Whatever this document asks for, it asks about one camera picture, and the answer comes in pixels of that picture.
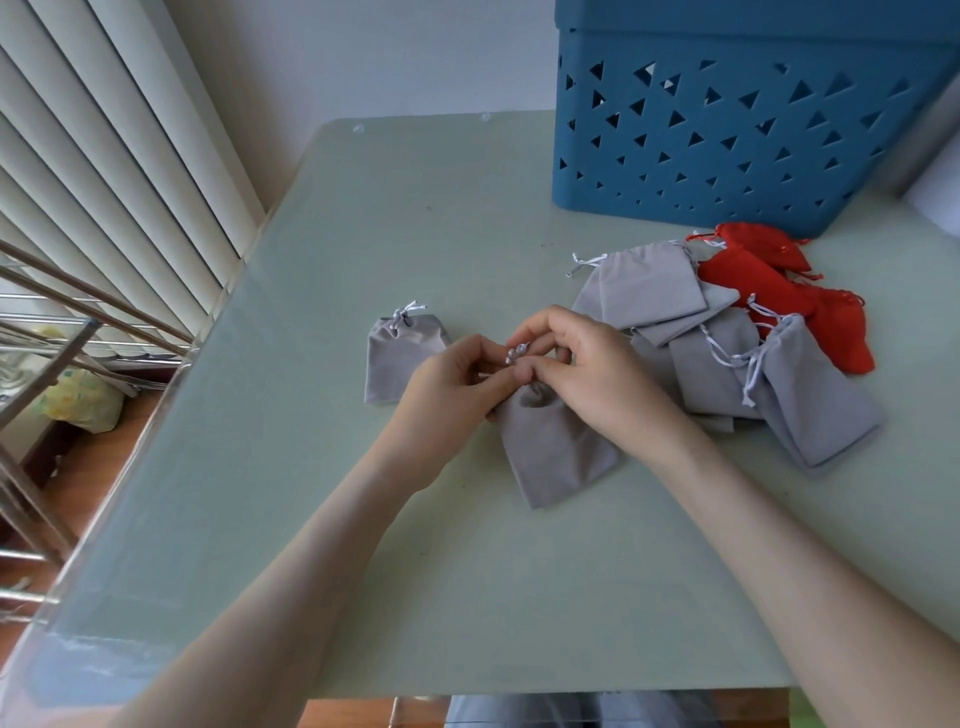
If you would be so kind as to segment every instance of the light green table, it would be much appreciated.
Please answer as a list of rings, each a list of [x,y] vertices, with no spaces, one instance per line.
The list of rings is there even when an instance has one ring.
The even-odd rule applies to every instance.
[[[196,363],[32,630],[9,680],[40,705],[126,699],[262,570],[390,408],[367,332],[416,298],[502,339],[570,304],[570,254],[676,226],[550,204],[547,112],[324,127]],[[960,244],[873,194],[806,252],[863,295],[882,435],[805,480],[766,431],[725,450],[863,570],[960,638]],[[793,682],[746,596],[637,463],[526,508],[493,427],[400,515],[317,695]]]

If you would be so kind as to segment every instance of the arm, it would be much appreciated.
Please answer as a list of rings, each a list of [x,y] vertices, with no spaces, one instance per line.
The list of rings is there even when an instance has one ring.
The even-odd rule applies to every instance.
[[[114,725],[296,725],[337,620],[387,528],[487,413],[529,381],[529,369],[503,368],[506,355],[470,336],[421,365],[370,451]],[[479,381],[480,371],[492,375]]]
[[[523,365],[645,462],[699,526],[831,728],[956,723],[960,647],[728,460],[643,373],[621,334],[553,306],[507,345],[522,342],[532,342]],[[554,348],[557,359],[542,356]]]

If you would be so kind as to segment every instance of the blue plastic basket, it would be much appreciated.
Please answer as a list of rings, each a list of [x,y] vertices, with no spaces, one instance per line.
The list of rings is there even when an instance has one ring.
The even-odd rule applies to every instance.
[[[557,0],[556,21],[554,202],[691,226],[820,234],[960,67],[947,0]]]

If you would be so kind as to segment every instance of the left hand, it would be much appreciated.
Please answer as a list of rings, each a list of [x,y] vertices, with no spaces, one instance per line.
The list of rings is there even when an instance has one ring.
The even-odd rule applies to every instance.
[[[473,334],[424,361],[369,456],[399,468],[414,490],[428,486],[487,414],[533,377],[506,358],[506,347]]]

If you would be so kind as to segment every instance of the red velvet pouch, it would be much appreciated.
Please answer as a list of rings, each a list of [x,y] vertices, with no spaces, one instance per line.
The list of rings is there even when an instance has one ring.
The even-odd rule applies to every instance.
[[[867,314],[863,299],[852,291],[794,283],[814,305],[806,325],[833,366],[850,375],[876,368],[867,346]]]
[[[812,269],[800,250],[808,238],[794,240],[784,231],[760,223],[721,223],[713,235],[690,235],[687,240],[717,237],[723,239],[728,247],[739,246],[750,251],[777,270],[791,271],[811,279],[821,278],[810,275]]]
[[[780,316],[799,313],[806,318],[813,314],[816,307],[808,294],[798,290],[799,284],[787,280],[756,255],[736,245],[730,245],[710,260],[702,262],[697,268],[697,275],[707,283],[735,288],[740,292],[735,305],[741,307],[746,307],[751,294],[756,294],[757,303],[776,311]],[[758,323],[776,323],[776,320],[753,310],[750,315]]]

